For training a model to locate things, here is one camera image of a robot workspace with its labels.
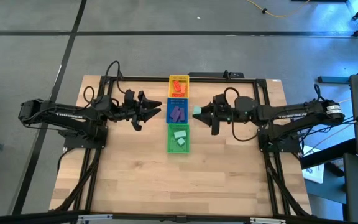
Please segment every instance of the blue bin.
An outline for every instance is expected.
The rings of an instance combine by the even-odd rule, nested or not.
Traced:
[[[175,106],[185,109],[185,120],[173,122],[170,118],[171,112]],[[188,99],[183,98],[168,98],[167,100],[167,124],[187,124],[188,121]]]

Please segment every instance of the plastic tray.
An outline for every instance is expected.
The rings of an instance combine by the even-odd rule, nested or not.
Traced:
[[[185,144],[179,146],[173,133],[175,131],[186,131]],[[168,153],[189,153],[190,152],[190,128],[188,124],[168,124],[167,136],[167,152]]]
[[[179,83],[186,83],[187,89],[186,93],[183,97],[176,97],[172,96],[173,93],[178,93],[173,88],[173,81],[178,80]],[[168,91],[168,97],[170,98],[189,98],[190,96],[190,79],[188,75],[170,75],[169,76],[169,91]]]
[[[179,108],[185,109],[185,120],[173,122],[170,118],[172,110],[175,106],[179,106]],[[187,124],[188,121],[188,99],[182,98],[168,98],[167,100],[167,124]]]

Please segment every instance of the wooden tabletop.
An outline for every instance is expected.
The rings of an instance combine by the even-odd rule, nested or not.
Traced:
[[[78,95],[78,106],[84,106],[83,90],[91,85],[98,90],[100,76],[86,75]],[[272,106],[285,105],[280,80],[267,80]],[[189,112],[194,105],[207,105],[214,95],[226,87],[236,88],[240,95],[254,98],[251,84],[190,83]],[[92,212],[187,214],[187,215],[265,215],[271,216],[265,164],[257,139],[236,141],[231,126],[221,123],[217,136],[211,128],[189,116],[191,147],[189,154],[167,153],[167,124],[165,122],[167,82],[120,82],[123,90],[143,90],[150,100],[163,104],[159,114],[135,131],[130,122],[108,122],[106,147],[102,150]],[[123,101],[124,95],[115,85],[112,97]],[[234,104],[234,92],[228,101]],[[235,124],[238,138],[255,134],[252,123]],[[50,208],[58,207],[78,182],[84,150],[75,149],[63,159],[53,191]],[[311,212],[301,166],[291,154],[281,153],[287,188]],[[282,201],[276,186],[278,208]],[[85,206],[83,194],[81,207]]]

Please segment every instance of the wooden table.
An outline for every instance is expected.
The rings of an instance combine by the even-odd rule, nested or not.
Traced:
[[[83,78],[77,105],[84,106],[83,90],[91,85],[98,90],[100,76]],[[267,80],[272,106],[285,105],[280,80]],[[254,97],[251,84],[190,83],[189,112],[194,105],[207,105],[214,95],[232,86],[240,95]],[[120,82],[123,90],[136,94],[144,90],[148,99],[161,101],[159,114],[134,131],[130,122],[108,122],[106,147],[102,150],[92,201],[92,212],[271,216],[268,184],[257,139],[236,141],[231,126],[221,123],[218,136],[211,128],[189,117],[191,147],[189,154],[167,153],[165,122],[167,82]],[[114,85],[112,97],[123,101]],[[228,101],[234,104],[234,92]],[[257,127],[252,123],[235,124],[236,136],[248,138]],[[67,154],[60,166],[50,208],[58,207],[78,182],[84,149]],[[311,212],[300,163],[291,154],[281,153],[285,183],[303,209]],[[283,213],[280,191],[276,186],[278,208]],[[85,206],[83,193],[81,208]]]

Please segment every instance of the yellow bin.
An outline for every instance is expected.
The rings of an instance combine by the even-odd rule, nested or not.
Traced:
[[[184,96],[173,96],[176,92],[173,87],[173,81],[178,80],[180,84],[186,83],[186,92]],[[188,75],[170,75],[169,76],[169,91],[168,97],[169,98],[189,98],[190,96],[190,78]]]

